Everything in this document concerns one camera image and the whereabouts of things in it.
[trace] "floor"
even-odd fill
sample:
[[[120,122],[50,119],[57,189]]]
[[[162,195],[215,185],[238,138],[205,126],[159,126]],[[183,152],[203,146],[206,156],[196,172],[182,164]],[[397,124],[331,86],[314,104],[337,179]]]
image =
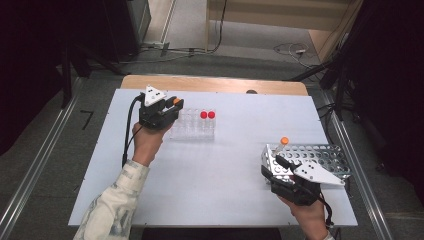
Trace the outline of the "floor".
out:
[[[179,3],[184,4],[187,1],[177,0],[174,5],[175,9],[181,6],[178,5]],[[153,11],[155,8],[153,5],[151,8],[154,17]],[[160,41],[160,38],[165,36],[163,40],[169,41],[171,47],[202,47],[201,44],[194,45],[195,42],[193,42],[193,45],[189,44],[189,41],[199,43],[200,39],[197,38],[196,40],[193,35],[189,34],[190,31],[182,34],[181,40],[177,39],[177,34],[173,34],[173,31],[175,33],[182,31],[175,30],[175,26],[186,25],[178,24],[176,19],[179,18],[182,17],[179,17],[178,12],[175,11],[169,22],[167,34],[163,35],[163,31],[158,30],[156,32],[160,34],[156,34],[156,37],[152,37],[150,41]],[[285,29],[285,36],[283,37],[287,38],[279,37],[276,34],[277,40],[270,42],[267,45],[268,49],[264,50],[261,47],[265,45],[257,44],[258,41],[256,40],[252,40],[250,43],[245,42],[244,46],[237,45],[239,44],[237,39],[232,38],[237,34],[231,35],[231,41],[226,40],[230,37],[225,35],[226,26],[225,23],[223,48],[220,48],[220,50],[223,50],[222,52],[191,58],[187,58],[187,54],[184,53],[168,53],[161,58],[160,51],[152,50],[143,52],[131,63],[122,64],[119,67],[131,71],[133,74],[217,76],[263,80],[289,79],[304,72],[307,68],[290,54],[281,55],[272,49],[273,46],[281,43],[308,43],[310,39],[307,38],[307,35],[301,37],[303,33],[300,30],[293,29],[293,35],[291,35],[290,29]],[[251,53],[245,53],[244,50],[246,49],[249,49],[248,52]],[[314,49],[311,47],[308,51],[311,51],[308,53],[310,56],[314,54]],[[165,58],[178,59],[163,61]],[[311,60],[308,64],[319,64],[319,62]],[[67,221],[96,145],[109,103],[115,89],[119,88],[122,82],[122,76],[114,75],[97,66],[95,66],[95,69],[90,79],[76,80],[76,83],[80,82],[81,85],[79,85],[80,90],[77,91],[75,105],[70,109],[66,124],[60,129],[61,134],[49,152],[44,170],[36,181],[9,239],[70,239],[75,234],[76,229],[68,227]],[[317,107],[325,105],[323,91],[319,89],[316,83],[321,76],[321,74],[317,74],[317,76],[302,81],[307,86],[308,93],[313,97]],[[57,116],[61,114],[61,98],[61,93],[54,97],[27,127],[12,149],[0,156],[1,209],[6,209],[9,199],[18,189],[31,163],[37,159],[37,153],[43,146],[44,139],[49,135]],[[87,112],[93,113],[88,123]],[[415,196],[413,187],[403,178],[390,177],[384,171],[375,171],[379,160],[364,129],[360,124],[353,121],[349,112],[344,114],[344,124],[349,137],[361,161],[368,182],[372,186],[381,211],[387,220],[393,239],[424,239],[424,232],[422,231],[424,211]],[[329,132],[332,139],[338,143],[339,138],[332,124],[330,124]],[[351,177],[349,192],[352,195],[351,204],[359,225],[341,228],[343,239],[378,239],[355,177]],[[133,229],[130,239],[140,239],[141,232],[142,229]],[[282,228],[281,233],[283,239],[302,239],[301,231],[296,226]]]

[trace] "metal rail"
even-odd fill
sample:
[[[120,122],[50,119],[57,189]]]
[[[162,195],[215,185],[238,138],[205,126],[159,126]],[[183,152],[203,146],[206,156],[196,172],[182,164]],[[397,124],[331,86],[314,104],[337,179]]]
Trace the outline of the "metal rail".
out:
[[[4,212],[1,222],[0,222],[0,239],[8,239],[11,234],[13,227],[15,226],[16,221],[19,218],[22,210],[25,207],[26,202],[31,195],[32,190],[34,189],[38,178],[40,177],[44,166],[46,165],[50,153],[52,152],[57,140],[62,133],[66,122],[69,119],[69,116],[72,113],[72,110],[75,106],[76,101],[78,100],[80,90],[84,85],[82,78],[77,78],[75,80],[73,91],[74,95],[70,100],[68,106],[65,109],[60,110],[59,115],[57,116],[52,128],[49,131],[46,139],[44,140],[43,145],[37,153],[37,156],[34,158],[30,168],[28,169],[25,177],[20,183],[18,189],[13,194],[10,199],[6,211]]]
[[[323,91],[323,97],[326,104],[333,103],[333,97],[328,91]],[[368,215],[370,216],[371,222],[374,226],[374,230],[377,234],[378,239],[386,240],[393,239],[390,232],[389,226],[386,222],[383,212],[380,209],[377,198],[368,183],[367,176],[361,167],[361,163],[358,160],[355,149],[353,148],[352,142],[347,134],[344,122],[339,121],[337,116],[333,113],[331,115],[333,125],[336,129],[337,135],[340,139],[342,147],[348,156],[349,165],[352,168],[355,180],[358,182],[359,192],[364,200],[365,207],[367,208]]]

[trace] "wooden table edge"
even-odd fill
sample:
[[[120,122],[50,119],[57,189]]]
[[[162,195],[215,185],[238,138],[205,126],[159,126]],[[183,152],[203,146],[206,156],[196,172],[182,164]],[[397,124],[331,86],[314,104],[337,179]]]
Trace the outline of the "wooden table edge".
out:
[[[276,80],[255,80],[225,77],[197,77],[179,75],[128,75],[122,89],[145,89],[147,85],[160,90],[246,93],[309,96],[305,84]]]

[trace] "human hand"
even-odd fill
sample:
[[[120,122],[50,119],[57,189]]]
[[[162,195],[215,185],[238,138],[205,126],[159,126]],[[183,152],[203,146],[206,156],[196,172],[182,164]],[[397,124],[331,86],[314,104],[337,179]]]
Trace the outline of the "human hand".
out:
[[[132,160],[148,167],[159,151],[163,142],[163,136],[171,127],[172,124],[162,130],[151,130],[145,127],[141,128],[140,123],[134,124],[132,129],[134,135],[134,156]]]
[[[317,200],[310,206],[297,206],[283,197],[278,196],[278,198],[290,207],[291,214],[296,217],[308,240],[322,240],[327,237],[328,231],[325,226],[324,204],[322,202]]]

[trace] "person's arm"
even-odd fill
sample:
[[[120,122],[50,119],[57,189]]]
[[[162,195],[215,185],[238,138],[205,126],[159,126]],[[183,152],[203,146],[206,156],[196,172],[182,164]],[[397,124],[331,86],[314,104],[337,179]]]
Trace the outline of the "person's arm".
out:
[[[334,240],[325,226],[324,205],[320,201],[311,206],[297,206],[280,196],[278,198],[290,207],[307,240]]]
[[[134,157],[128,160],[115,183],[100,194],[84,214],[74,239],[128,239],[132,216],[138,196],[162,143],[163,135],[170,128],[161,131],[133,128]]]

